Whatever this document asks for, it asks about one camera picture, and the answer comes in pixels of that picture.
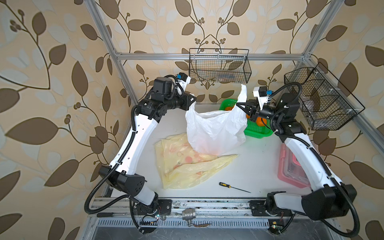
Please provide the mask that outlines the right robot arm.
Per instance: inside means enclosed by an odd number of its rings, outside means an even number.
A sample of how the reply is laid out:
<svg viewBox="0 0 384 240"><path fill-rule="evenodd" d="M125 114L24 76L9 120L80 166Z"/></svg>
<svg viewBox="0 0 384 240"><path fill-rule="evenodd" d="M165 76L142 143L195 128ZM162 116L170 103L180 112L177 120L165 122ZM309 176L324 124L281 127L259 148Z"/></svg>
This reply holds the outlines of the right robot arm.
<svg viewBox="0 0 384 240"><path fill-rule="evenodd" d="M270 129L290 149L310 182L311 193L308 195L269 193L265 201L266 213L277 215L282 210L289 210L321 221L340 236L356 237L361 228L353 205L357 191L333 173L295 119L302 91L302 85L297 82L288 83L276 91L269 91L265 86L256 87L253 99L236 103L251 121L262 118L270 122Z"/></svg>

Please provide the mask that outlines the white plastic bag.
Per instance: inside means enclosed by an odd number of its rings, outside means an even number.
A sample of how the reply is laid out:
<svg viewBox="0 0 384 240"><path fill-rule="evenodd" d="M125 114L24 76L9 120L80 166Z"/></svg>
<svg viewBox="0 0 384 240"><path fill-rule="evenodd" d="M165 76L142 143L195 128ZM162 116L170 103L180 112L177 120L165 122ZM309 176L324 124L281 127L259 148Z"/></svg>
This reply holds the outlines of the white plastic bag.
<svg viewBox="0 0 384 240"><path fill-rule="evenodd" d="M191 147L207 155L223 155L246 141L246 113L234 106L231 111L198 113L196 103L186 111L187 137Z"/></svg>

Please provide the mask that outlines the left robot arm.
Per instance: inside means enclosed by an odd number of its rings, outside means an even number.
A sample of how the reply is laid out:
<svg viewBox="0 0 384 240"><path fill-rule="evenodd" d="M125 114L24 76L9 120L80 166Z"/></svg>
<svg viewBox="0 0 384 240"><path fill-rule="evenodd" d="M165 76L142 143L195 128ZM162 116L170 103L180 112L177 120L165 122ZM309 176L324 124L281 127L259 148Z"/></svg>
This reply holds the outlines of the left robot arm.
<svg viewBox="0 0 384 240"><path fill-rule="evenodd" d="M138 175L136 170L150 135L167 111L187 111L196 102L196 97L185 91L190 81L191 77L185 73L157 78L145 97L132 108L130 132L110 165L100 168L102 179L85 201L87 214L98 214L123 199L129 199L131 216L134 215L134 206L138 206L144 216L157 217L160 214L158 194L145 185L145 177ZM104 183L123 195L92 210L91 200Z"/></svg>

